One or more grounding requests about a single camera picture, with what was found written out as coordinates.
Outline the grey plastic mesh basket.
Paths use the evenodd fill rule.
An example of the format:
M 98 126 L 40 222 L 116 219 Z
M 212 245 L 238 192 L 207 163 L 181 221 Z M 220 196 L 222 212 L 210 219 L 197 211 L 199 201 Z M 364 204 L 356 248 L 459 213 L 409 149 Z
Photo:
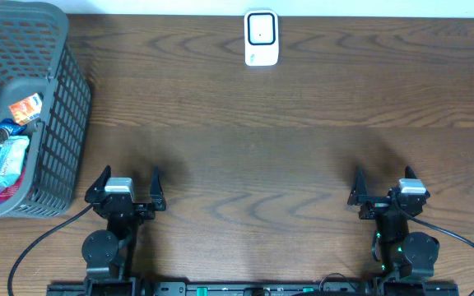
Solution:
M 0 122 L 38 93 L 21 186 L 0 218 L 51 218 L 72 204 L 91 112 L 91 90 L 67 42 L 66 14 L 45 2 L 0 1 Z

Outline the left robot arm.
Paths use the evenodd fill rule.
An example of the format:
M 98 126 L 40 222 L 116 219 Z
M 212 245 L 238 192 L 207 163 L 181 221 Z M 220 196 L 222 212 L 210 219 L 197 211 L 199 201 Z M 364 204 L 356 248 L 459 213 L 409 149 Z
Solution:
M 113 178 L 109 166 L 86 191 L 85 202 L 107 227 L 89 234 L 82 244 L 85 296 L 154 294 L 154 285 L 133 275 L 131 268 L 139 227 L 166 210 L 158 169 L 151 176 L 149 197 L 148 203 L 136 203 L 132 179 Z

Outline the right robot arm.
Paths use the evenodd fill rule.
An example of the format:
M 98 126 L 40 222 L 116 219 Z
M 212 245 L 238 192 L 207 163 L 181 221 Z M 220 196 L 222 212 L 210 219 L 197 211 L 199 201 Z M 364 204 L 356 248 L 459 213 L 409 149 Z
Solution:
M 382 275 L 368 284 L 376 295 L 425 295 L 425 282 L 434 275 L 439 256 L 439 241 L 422 232 L 409 230 L 408 222 L 423 211 L 430 197 L 412 168 L 390 187 L 385 196 L 368 192 L 362 170 L 355 171 L 347 204 L 358 206 L 361 220 L 373 220 L 373 258 L 382 264 Z

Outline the orange tissue packet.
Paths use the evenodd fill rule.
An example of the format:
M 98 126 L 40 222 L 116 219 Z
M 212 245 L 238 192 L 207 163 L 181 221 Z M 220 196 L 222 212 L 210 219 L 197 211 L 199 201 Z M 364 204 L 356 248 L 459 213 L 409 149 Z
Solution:
M 40 117 L 42 98 L 39 93 L 34 93 L 18 102 L 8 106 L 14 122 L 25 126 Z

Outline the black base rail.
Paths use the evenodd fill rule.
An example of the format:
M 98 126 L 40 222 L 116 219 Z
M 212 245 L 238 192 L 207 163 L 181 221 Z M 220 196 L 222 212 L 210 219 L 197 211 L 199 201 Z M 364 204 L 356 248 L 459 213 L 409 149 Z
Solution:
M 387 283 L 381 289 L 358 288 L 346 281 L 323 284 L 186 284 L 184 282 L 50 284 L 48 296 L 140 295 L 140 296 L 289 296 L 289 295 L 458 295 L 455 284 Z

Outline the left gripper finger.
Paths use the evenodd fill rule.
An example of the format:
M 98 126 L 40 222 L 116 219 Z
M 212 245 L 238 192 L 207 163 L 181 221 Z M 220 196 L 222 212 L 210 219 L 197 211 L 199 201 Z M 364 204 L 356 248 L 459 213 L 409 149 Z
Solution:
M 111 177 L 111 168 L 106 165 L 100 176 L 87 189 L 85 195 L 85 202 L 87 203 L 101 203 L 105 198 L 105 186 Z
M 154 211 L 166 210 L 165 194 L 160 184 L 160 171 L 157 167 L 155 167 L 151 176 L 150 198 Z

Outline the mint green wipes pack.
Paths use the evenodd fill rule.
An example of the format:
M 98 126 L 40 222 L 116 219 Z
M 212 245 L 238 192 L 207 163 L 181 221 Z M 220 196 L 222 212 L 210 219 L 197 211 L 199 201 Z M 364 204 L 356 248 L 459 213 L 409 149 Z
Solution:
M 26 149 L 30 144 L 28 136 L 10 136 L 0 150 L 0 187 L 10 187 L 21 176 Z

